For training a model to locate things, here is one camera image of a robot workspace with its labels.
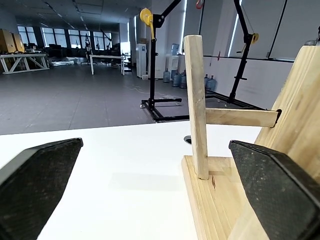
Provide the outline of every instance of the wooden base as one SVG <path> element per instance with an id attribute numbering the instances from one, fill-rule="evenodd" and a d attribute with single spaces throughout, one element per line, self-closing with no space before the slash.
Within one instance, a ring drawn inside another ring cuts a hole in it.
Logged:
<path id="1" fill-rule="evenodd" d="M 249 202 L 232 157 L 208 157 L 208 166 L 209 179 L 202 180 L 193 157 L 182 159 L 194 224 L 199 240 L 226 240 Z"/>

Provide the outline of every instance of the ceiling light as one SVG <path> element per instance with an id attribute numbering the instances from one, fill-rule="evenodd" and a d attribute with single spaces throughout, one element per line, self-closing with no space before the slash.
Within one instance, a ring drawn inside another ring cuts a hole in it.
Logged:
<path id="1" fill-rule="evenodd" d="M 40 13 L 37 13 L 37 15 L 38 15 L 40 18 L 42 18 L 42 19 L 48 20 L 45 16 L 43 16 L 43 15 L 40 14 Z"/>

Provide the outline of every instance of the wooden board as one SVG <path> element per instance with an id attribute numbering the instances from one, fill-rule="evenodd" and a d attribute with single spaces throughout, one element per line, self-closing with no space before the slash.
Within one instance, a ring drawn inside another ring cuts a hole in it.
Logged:
<path id="1" fill-rule="evenodd" d="M 198 239 L 226 240 L 248 200 L 232 157 L 208 161 L 209 178 L 202 180 L 195 174 L 193 157 L 184 156 L 183 176 Z"/>
<path id="2" fill-rule="evenodd" d="M 194 170 L 198 178 L 207 180 L 209 170 L 202 37 L 186 36 L 184 49 Z"/>
<path id="3" fill-rule="evenodd" d="M 278 112 L 250 109 L 206 108 L 206 123 L 236 126 L 256 126 L 272 128 L 276 124 Z"/>

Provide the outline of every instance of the ceiling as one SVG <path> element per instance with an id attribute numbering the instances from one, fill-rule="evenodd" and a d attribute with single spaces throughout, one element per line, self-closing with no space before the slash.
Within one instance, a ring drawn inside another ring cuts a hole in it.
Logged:
<path id="1" fill-rule="evenodd" d="M 151 0 L 0 0 L 23 26 L 118 32 Z"/>

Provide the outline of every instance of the white table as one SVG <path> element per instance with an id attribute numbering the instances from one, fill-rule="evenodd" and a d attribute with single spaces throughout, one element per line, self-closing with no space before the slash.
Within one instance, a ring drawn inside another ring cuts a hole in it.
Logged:
<path id="1" fill-rule="evenodd" d="M 210 156 L 260 127 L 207 125 Z M 197 240 L 182 174 L 190 123 L 171 122 L 0 136 L 0 168 L 20 151 L 81 137 L 64 195 L 38 240 Z"/>
<path id="2" fill-rule="evenodd" d="M 16 74 L 16 73 L 25 73 L 25 72 L 33 72 L 33 71 L 39 71 L 39 70 L 48 70 L 46 60 L 45 60 L 45 53 L 35 53 L 35 54 L 8 54 L 8 55 L 0 55 L 0 61 L 2 63 L 3 67 L 3 74 Z M 7 63 L 5 59 L 13 58 L 14 64 L 8 69 Z M 27 59 L 32 61 L 36 66 L 40 67 L 37 69 L 30 69 Z M 18 70 L 15 71 L 17 65 L 20 63 L 20 61 L 23 60 L 26 70 Z"/>
<path id="3" fill-rule="evenodd" d="M 124 57 L 123 56 L 111 56 L 111 55 L 89 55 L 90 56 L 90 64 L 91 64 L 91 73 L 92 75 L 94 74 L 94 62 L 93 58 L 101 58 L 101 59 L 121 59 L 121 64 L 120 64 L 120 71 L 121 74 L 124 76 L 125 75 L 125 64 L 124 64 Z"/>

